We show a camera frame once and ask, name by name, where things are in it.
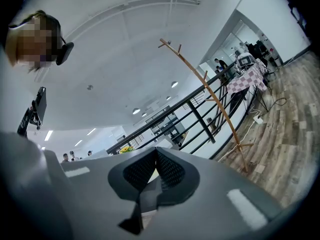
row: pink and white tablecloth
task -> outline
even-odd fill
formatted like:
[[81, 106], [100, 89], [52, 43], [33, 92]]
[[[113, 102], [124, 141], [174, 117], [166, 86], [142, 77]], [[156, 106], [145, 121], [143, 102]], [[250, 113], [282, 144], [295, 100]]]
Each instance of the pink and white tablecloth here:
[[257, 85], [261, 91], [267, 90], [263, 82], [263, 74], [267, 71], [267, 68], [260, 59], [257, 58], [255, 61], [255, 64], [244, 75], [232, 79], [227, 84], [228, 94], [238, 93], [253, 85]]

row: handrail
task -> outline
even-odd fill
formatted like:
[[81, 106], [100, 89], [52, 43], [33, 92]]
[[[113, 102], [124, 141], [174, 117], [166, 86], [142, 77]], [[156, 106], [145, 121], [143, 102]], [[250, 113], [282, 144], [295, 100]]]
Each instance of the handrail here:
[[[236, 62], [233, 62], [232, 64], [230, 64], [229, 66], [227, 66], [224, 70], [222, 70], [221, 72], [219, 72], [217, 75], [215, 75], [212, 79], [208, 80], [207, 84], [211, 85], [212, 83], [214, 83], [216, 80], [218, 80], [220, 78], [220, 76], [222, 76], [223, 74], [225, 74], [228, 70], [230, 70], [234, 65], [236, 64]], [[124, 144], [126, 144], [128, 141], [130, 141], [131, 139], [136, 138], [138, 135], [142, 134], [143, 132], [145, 132], [146, 130], [148, 130], [149, 128], [151, 128], [153, 125], [159, 123], [163, 118], [167, 117], [169, 114], [171, 114], [172, 112], [176, 111], [178, 108], [182, 107], [187, 101], [189, 101], [190, 99], [192, 99], [196, 94], [198, 94], [199, 92], [203, 91], [205, 89], [205, 87], [202, 85], [199, 88], [197, 88], [196, 90], [194, 90], [193, 92], [191, 92], [189, 95], [187, 95], [185, 98], [183, 98], [182, 100], [178, 101], [175, 105], [173, 105], [172, 107], [170, 107], [168, 110], [164, 111], [163, 113], [161, 113], [159, 116], [157, 116], [154, 120], [148, 122], [147, 124], [143, 125], [141, 128], [139, 128], [138, 130], [136, 130], [135, 132], [129, 134], [126, 138], [124, 138], [123, 140], [121, 140], [120, 142], [118, 142], [117, 144], [113, 145], [112, 147], [108, 148], [106, 151], [107, 153], [112, 153], [114, 152], [118, 147], [123, 146]], [[197, 107], [195, 107], [196, 109], [198, 107], [200, 107], [202, 104], [204, 104], [205, 101], [201, 102]], [[178, 120], [177, 122], [175, 122], [174, 125], [178, 124], [179, 122], [181, 122], [184, 118], [186, 118], [188, 115], [190, 115], [192, 113], [192, 111], [190, 111], [187, 115], [185, 115], [183, 118], [181, 118], [180, 120]]]

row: wooden floor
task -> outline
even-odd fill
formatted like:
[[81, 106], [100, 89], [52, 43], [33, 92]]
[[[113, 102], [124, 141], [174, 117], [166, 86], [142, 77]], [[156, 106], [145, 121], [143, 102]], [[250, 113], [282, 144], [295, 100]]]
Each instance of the wooden floor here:
[[[318, 172], [320, 157], [320, 65], [308, 52], [269, 76], [274, 100], [285, 97], [283, 106], [274, 105], [254, 123], [243, 143], [249, 172], [244, 172], [239, 152], [221, 160], [274, 196], [283, 207], [302, 198]], [[263, 94], [267, 107], [273, 104], [268, 91]], [[255, 100], [254, 109], [266, 111]], [[237, 133], [240, 140], [253, 122], [254, 114], [243, 121]], [[235, 146], [234, 138], [217, 155], [219, 160]]]

